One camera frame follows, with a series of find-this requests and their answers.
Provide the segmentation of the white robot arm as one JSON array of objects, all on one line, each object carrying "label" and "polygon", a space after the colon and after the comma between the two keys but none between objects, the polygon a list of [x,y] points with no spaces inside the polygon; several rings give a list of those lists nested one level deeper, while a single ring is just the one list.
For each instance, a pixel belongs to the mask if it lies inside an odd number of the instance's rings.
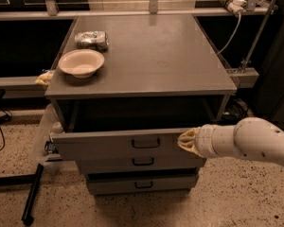
[{"label": "white robot arm", "polygon": [[203,158],[233,157],[284,166],[284,131],[257,117],[236,125],[206,124],[182,133],[180,148]]}]

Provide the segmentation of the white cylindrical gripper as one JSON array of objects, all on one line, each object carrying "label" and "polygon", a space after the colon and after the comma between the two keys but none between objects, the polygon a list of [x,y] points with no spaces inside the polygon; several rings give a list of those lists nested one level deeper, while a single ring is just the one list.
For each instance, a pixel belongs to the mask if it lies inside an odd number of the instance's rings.
[{"label": "white cylindrical gripper", "polygon": [[178,137],[178,146],[199,157],[230,157],[235,146],[234,128],[209,124],[191,128]]}]

